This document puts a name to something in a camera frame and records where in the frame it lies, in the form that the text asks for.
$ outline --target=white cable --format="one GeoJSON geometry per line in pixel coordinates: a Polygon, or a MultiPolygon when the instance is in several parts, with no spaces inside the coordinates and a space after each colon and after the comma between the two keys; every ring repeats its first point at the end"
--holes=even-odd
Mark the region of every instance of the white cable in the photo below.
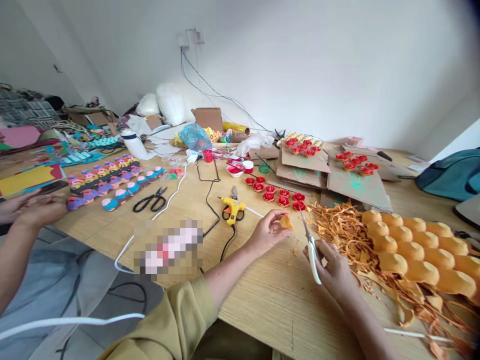
{"type": "Polygon", "coordinates": [[[22,333],[27,330],[37,329],[37,328],[45,328],[45,327],[52,327],[58,325],[72,325],[72,324],[85,324],[85,325],[107,325],[111,323],[115,323],[117,321],[125,320],[125,319],[143,319],[145,315],[141,313],[130,313],[126,315],[116,316],[109,319],[99,319],[94,317],[56,317],[51,319],[44,319],[44,320],[37,320],[28,322],[23,325],[15,326],[9,330],[0,333],[0,341],[3,339],[9,338],[13,335],[22,333]]]}
{"type": "MultiPolygon", "coordinates": [[[[174,198],[175,194],[179,192],[180,190],[180,184],[182,183],[182,181],[187,177],[187,166],[188,164],[190,164],[190,162],[188,162],[186,165],[185,165],[185,170],[183,171],[183,177],[180,179],[179,183],[178,183],[178,188],[176,189],[176,191],[170,196],[170,198],[168,199],[168,202],[166,203],[166,207],[160,211],[158,214],[156,214],[152,220],[155,220],[161,213],[163,213],[165,210],[167,210],[169,208],[169,204],[170,204],[170,201],[174,198]]],[[[130,271],[130,270],[125,270],[123,268],[121,268],[119,266],[119,260],[120,258],[123,256],[123,254],[125,253],[125,251],[127,250],[127,248],[129,247],[130,243],[132,242],[133,238],[135,237],[135,234],[133,234],[131,236],[131,238],[127,241],[127,243],[125,244],[125,246],[123,247],[123,249],[121,250],[120,254],[118,255],[118,257],[115,259],[115,262],[113,263],[113,265],[115,266],[115,269],[117,269],[118,271],[121,271],[122,273],[127,273],[127,274],[135,274],[133,271],[130,271]]]]}

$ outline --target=yellow egg carton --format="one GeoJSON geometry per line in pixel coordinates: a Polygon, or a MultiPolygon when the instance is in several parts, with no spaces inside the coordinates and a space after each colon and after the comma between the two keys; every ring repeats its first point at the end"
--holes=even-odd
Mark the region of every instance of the yellow egg carton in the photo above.
{"type": "Polygon", "coordinates": [[[380,269],[424,283],[445,294],[461,294],[480,306],[480,259],[441,222],[402,218],[371,210],[362,214],[380,269]]]}

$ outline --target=black scissors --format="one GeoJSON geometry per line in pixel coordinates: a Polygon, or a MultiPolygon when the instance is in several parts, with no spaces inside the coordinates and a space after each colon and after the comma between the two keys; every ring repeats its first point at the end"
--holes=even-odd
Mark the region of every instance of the black scissors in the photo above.
{"type": "Polygon", "coordinates": [[[156,200],[153,202],[152,206],[150,207],[150,210],[153,211],[153,212],[157,212],[159,210],[162,210],[162,208],[165,206],[165,203],[167,202],[165,200],[165,198],[162,196],[162,194],[164,192],[166,192],[167,189],[168,189],[168,187],[166,187],[166,188],[161,187],[157,190],[156,193],[154,193],[154,194],[140,200],[139,202],[137,202],[135,204],[135,206],[133,207],[133,212],[134,213],[141,212],[143,209],[145,209],[150,204],[150,201],[152,201],[152,199],[155,199],[155,198],[156,198],[156,200]],[[160,200],[162,200],[161,205],[156,207],[160,200]]]}

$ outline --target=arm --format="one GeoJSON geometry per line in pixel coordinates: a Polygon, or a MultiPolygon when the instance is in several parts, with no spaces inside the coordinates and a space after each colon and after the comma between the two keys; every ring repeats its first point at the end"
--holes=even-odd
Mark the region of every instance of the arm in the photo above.
{"type": "MultiPolygon", "coordinates": [[[[323,267],[318,259],[315,259],[318,276],[322,285],[340,305],[365,359],[397,360],[399,357],[384,328],[355,285],[347,258],[340,255],[333,244],[317,240],[316,245],[319,255],[323,255],[327,260],[327,265],[323,267]]],[[[306,247],[303,253],[309,257],[306,247]]]]}
{"type": "Polygon", "coordinates": [[[240,249],[203,276],[169,288],[136,330],[112,344],[100,359],[190,359],[244,270],[290,234],[275,222],[287,213],[270,211],[240,249]]]}

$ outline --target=person's hand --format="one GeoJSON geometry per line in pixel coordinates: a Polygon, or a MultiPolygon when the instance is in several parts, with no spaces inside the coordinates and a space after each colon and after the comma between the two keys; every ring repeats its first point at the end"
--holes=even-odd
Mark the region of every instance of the person's hand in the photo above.
{"type": "Polygon", "coordinates": [[[251,252],[256,258],[265,254],[283,239],[287,238],[292,232],[288,229],[282,229],[278,221],[288,211],[270,210],[256,225],[255,230],[251,234],[243,247],[251,252]]]}
{"type": "Polygon", "coordinates": [[[58,195],[40,195],[31,198],[19,211],[15,224],[42,228],[61,219],[67,213],[65,199],[58,195]]]}
{"type": "Polygon", "coordinates": [[[19,210],[36,196],[40,189],[24,193],[0,203],[0,225],[13,223],[20,215],[19,210]]]}
{"type": "MultiPolygon", "coordinates": [[[[323,240],[316,240],[315,245],[318,249],[320,259],[325,258],[327,264],[325,267],[318,259],[315,259],[316,270],[320,277],[322,285],[328,290],[330,295],[340,305],[355,299],[359,294],[358,286],[350,272],[349,261],[345,256],[340,255],[338,249],[332,243],[323,240]]],[[[309,251],[307,246],[303,250],[303,254],[308,261],[309,251]]]]}

